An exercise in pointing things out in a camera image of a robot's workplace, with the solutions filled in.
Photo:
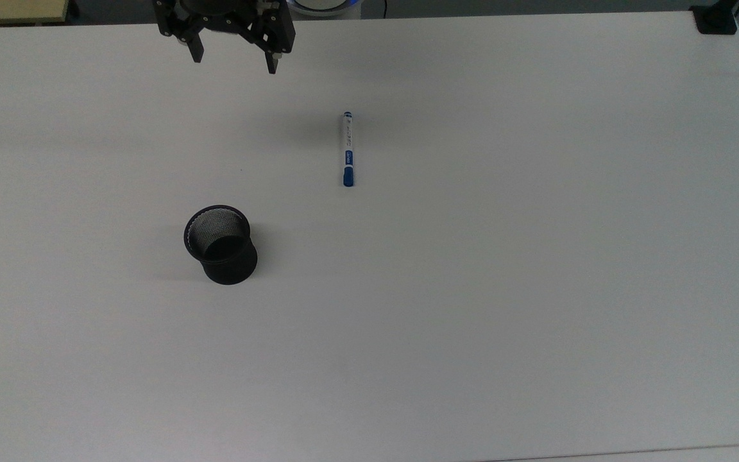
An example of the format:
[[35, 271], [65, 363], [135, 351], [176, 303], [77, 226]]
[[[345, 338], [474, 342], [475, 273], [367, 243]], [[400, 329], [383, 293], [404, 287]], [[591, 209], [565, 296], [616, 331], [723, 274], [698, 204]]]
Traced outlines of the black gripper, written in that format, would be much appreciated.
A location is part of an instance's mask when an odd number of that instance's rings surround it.
[[200, 32], [237, 35], [263, 50], [270, 75], [281, 54], [290, 53], [296, 30], [287, 1], [155, 1], [159, 32], [188, 47], [193, 62], [203, 59]]

